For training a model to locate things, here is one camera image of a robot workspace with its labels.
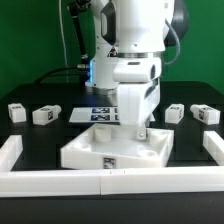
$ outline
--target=black tabletop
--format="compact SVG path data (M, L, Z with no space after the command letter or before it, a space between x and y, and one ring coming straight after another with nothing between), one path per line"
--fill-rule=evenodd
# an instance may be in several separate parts
M174 130L168 166L217 166L202 142L205 130L224 137L224 96L205 83L162 82L160 102L154 112L156 121L150 127ZM7 108L11 103L26 108L27 122L11 121ZM179 103L185 106L184 118L178 125L165 123L165 110ZM220 110L220 124L195 120L190 111L192 104ZM32 111L45 105L60 105L59 119L46 126L33 125ZM13 170L62 169L60 148L92 125L69 123L72 109L94 106L110 106L110 102L106 96L86 93L78 84L22 85L0 100L0 144L10 135L23 137L23 153ZM3 223L221 223L223 206L223 192L2 198L0 219Z

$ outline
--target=green wall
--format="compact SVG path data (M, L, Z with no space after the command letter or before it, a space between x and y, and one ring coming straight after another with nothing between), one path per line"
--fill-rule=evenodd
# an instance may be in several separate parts
M74 26L62 0L69 65L79 63ZM190 27L179 60L163 71L163 81L203 81L224 94L223 0L185 0ZM64 67L58 0L0 0L0 97L43 73ZM91 13L81 15L89 54L94 55ZM172 59L175 48L166 51Z
M190 27L180 59L164 70L164 81L207 82L224 94L223 0L185 0ZM175 49L167 52L172 58Z

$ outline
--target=white platform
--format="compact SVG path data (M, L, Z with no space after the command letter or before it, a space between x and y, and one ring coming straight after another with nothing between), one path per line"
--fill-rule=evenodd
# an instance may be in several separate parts
M173 147L172 130L146 129L147 138L119 125L95 124L61 148L61 165L72 169L164 167Z

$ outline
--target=black label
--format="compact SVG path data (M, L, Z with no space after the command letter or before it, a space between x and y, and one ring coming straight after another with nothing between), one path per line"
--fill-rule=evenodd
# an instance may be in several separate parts
M116 159L103 158L103 168L104 169L115 169L116 168Z

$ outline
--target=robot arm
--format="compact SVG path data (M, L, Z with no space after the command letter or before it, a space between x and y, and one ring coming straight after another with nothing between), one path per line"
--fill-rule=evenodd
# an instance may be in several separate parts
M77 0L74 11L85 11L90 2L96 55L90 62L91 78L86 86L100 91L116 89L121 125L141 129L160 101L161 53L177 39L167 24L175 27L179 39L187 32L184 2ZM111 48L118 53L113 58L108 57Z
M103 9L103 12L109 13L103 16L102 24L113 25L112 29L109 26L104 28L103 25L106 31L102 33L106 33L104 36L108 42L116 38L114 42L119 52L113 79L119 83L117 104L121 125L142 129L159 104L161 52L165 50L164 39L169 32L166 24L176 15L175 6L179 10L178 15L186 20L187 13L186 10L180 10L181 3L185 9L180 0L113 0ZM107 21L114 17L116 19L113 23ZM182 37L187 30L186 24L185 21L184 30L179 28Z

